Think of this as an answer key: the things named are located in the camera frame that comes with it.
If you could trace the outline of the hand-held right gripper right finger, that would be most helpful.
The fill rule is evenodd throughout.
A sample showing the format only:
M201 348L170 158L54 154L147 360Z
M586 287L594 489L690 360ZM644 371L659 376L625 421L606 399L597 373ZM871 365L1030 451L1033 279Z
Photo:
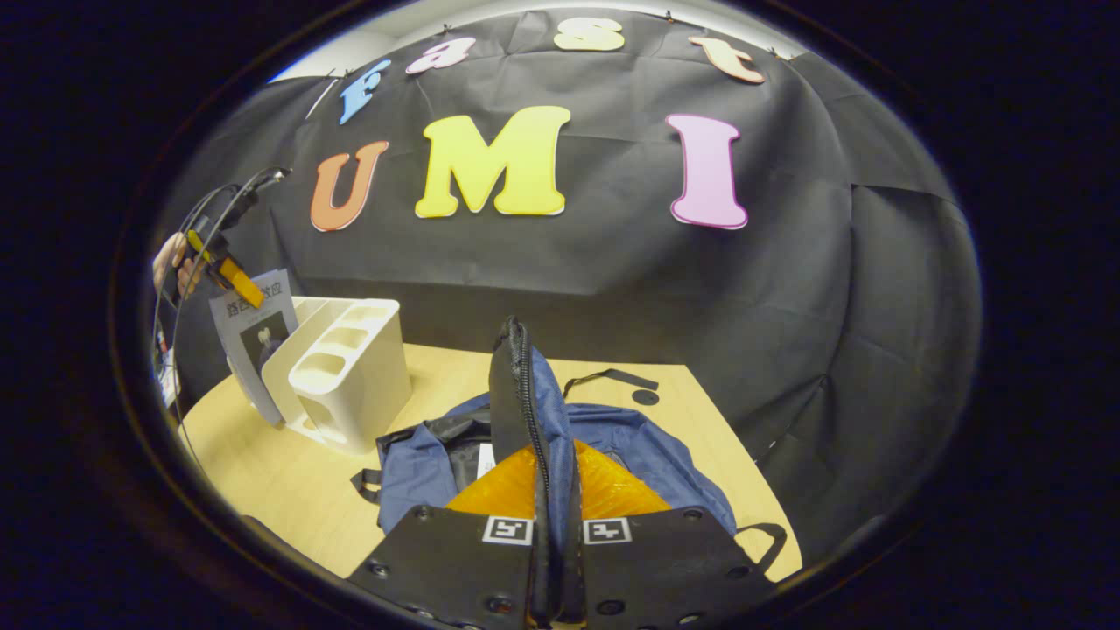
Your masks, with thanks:
M753 560L703 506L671 509L600 451L577 443L576 454L584 627L712 629L772 593L780 525L753 525L769 538Z

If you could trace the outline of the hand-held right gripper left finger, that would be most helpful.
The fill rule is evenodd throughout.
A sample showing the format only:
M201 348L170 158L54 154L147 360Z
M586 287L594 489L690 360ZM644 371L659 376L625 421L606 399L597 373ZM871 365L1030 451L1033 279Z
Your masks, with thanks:
M347 582L396 613L449 629L532 629L536 454L525 446L467 487L441 445L385 451L381 541Z

